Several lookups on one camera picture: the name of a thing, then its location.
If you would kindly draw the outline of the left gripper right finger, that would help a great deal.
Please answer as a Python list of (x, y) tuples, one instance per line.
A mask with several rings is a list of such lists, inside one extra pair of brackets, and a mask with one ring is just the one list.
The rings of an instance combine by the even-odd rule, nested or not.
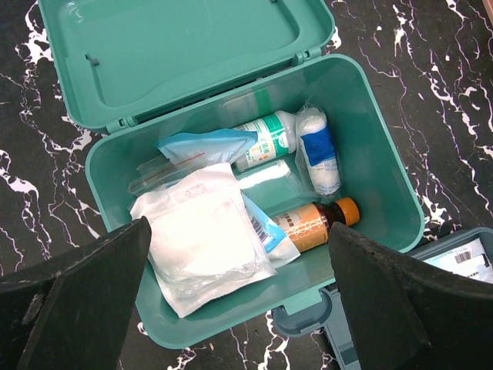
[(492, 285), (425, 262), (492, 230), (460, 230), (402, 254), (336, 223), (332, 268), (363, 369), (490, 369)]

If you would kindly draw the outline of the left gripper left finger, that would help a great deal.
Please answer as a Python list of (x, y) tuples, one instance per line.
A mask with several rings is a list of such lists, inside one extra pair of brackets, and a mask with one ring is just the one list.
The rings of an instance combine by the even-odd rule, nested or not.
[(151, 240), (134, 220), (1, 278), (3, 369), (114, 369)]

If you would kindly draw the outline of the dark teal divider tray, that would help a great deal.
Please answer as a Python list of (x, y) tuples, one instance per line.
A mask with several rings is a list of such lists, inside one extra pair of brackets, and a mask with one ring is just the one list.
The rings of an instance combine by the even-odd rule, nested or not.
[(335, 224), (321, 303), (275, 309), (276, 328), (289, 336), (324, 328), (345, 369), (490, 369), (491, 229), (425, 245), (421, 234)]

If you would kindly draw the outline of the brown glass medicine bottle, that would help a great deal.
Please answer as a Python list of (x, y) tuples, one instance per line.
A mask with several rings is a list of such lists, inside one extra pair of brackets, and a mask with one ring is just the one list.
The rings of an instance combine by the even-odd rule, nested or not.
[(352, 226), (360, 221), (356, 202), (344, 197), (330, 203), (308, 203), (278, 214), (273, 221), (281, 227), (300, 253), (326, 244), (334, 222)]

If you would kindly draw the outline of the white gauze pad package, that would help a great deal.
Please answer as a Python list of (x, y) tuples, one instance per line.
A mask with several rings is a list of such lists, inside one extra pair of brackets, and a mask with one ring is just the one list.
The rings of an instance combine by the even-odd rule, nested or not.
[(276, 275), (228, 163), (196, 170), (136, 198), (130, 214), (151, 227), (149, 260), (179, 318)]

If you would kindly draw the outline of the clear bag blue items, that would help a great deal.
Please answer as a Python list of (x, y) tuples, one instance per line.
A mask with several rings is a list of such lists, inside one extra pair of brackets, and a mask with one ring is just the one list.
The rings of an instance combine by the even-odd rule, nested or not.
[(139, 175), (129, 184), (128, 190), (138, 197), (161, 185), (175, 184), (200, 168), (204, 156), (205, 153), (199, 153), (177, 164), (171, 163), (162, 155), (156, 156), (137, 167), (136, 171)]

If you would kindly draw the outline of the blue white bandage roll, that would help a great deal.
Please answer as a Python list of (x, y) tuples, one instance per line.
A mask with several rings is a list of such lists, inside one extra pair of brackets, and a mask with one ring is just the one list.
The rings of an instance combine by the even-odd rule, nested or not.
[(319, 197), (333, 197), (340, 189), (337, 151), (325, 112), (305, 103), (296, 115), (296, 158), (305, 189)]

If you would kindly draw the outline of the blue mask package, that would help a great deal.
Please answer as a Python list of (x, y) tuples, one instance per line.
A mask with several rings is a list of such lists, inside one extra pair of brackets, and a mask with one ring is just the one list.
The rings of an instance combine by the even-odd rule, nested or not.
[[(232, 164), (257, 141), (257, 133), (234, 129), (218, 129), (208, 133), (178, 133), (159, 141), (156, 147), (171, 163), (205, 153), (202, 169), (213, 164)], [(249, 197), (243, 202), (250, 222), (275, 268), (296, 260), (300, 252), (287, 234)]]

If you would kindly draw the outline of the white plastic medicine bottle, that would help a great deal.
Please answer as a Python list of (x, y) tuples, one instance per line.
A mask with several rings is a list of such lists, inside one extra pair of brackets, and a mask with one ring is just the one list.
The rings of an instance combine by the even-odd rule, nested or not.
[(268, 116), (235, 127), (257, 132), (257, 142), (235, 162), (243, 172), (296, 151), (296, 116), (278, 110)]

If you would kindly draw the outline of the green medicine kit box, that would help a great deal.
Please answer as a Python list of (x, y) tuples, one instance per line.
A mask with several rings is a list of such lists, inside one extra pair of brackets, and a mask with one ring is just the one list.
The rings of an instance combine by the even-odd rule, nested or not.
[(265, 311), (306, 317), (334, 282), (335, 204), (399, 252), (424, 217), (362, 68), (322, 53), (322, 1), (41, 1), (108, 230), (152, 235), (136, 307), (181, 349)]

